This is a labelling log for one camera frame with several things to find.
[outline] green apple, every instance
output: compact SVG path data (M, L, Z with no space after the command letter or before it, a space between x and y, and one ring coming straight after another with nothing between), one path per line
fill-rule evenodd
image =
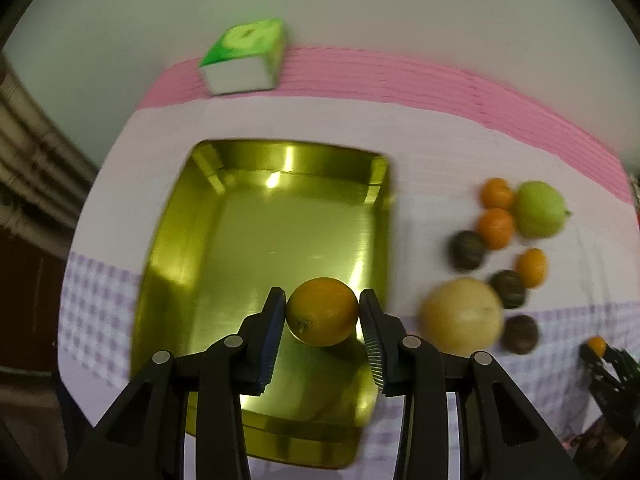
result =
M557 235L571 213L558 190L539 180L524 182L518 188L513 217L525 238L551 238Z

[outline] green box top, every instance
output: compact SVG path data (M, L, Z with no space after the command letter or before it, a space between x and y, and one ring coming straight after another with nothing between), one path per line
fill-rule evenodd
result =
M284 24L279 18L236 25L220 36L200 66L267 54L280 42L283 34Z

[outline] table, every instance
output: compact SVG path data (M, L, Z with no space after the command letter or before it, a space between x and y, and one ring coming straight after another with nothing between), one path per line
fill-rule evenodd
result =
M523 313L542 338L528 356L492 349L558 437L579 433L588 394L577 349L599 333L640 353L640 237L618 159L550 110L481 76L401 56L339 48L296 48L280 87L209 98L197 60L163 73L124 127L78 222L65 273L58 332L62 380L92 424L129 377L130 331L146 252L191 147L223 137L316 140L387 154L398 200L392 222L388 310L415 329L428 290L454 276L443 243L472 227L477 188L503 176L545 180L573 215L551 240L547 282ZM492 253L472 273L511 268L524 245ZM356 462L342 471L301 470L251 459L254 479L388 479L401 399L381 399ZM457 420L450 403L450 434ZM185 478L194 478L194 440ZM455 478L457 442L451 441Z

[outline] green and white box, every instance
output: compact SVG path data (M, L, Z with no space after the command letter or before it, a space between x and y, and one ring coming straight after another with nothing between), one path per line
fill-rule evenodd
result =
M230 28L200 62L210 92L220 95L275 88L285 42L282 20Z

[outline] dark brown fruit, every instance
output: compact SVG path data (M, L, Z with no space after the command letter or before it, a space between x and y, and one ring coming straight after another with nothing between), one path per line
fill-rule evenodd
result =
M449 240L449 261L456 270L474 270L482 265L486 244L473 231L460 231Z
M527 301L527 289L520 277L512 270L496 272L489 280L504 308L518 308Z
M539 338L538 324L532 317L520 314L504 322L501 342L509 352L528 354L537 346Z

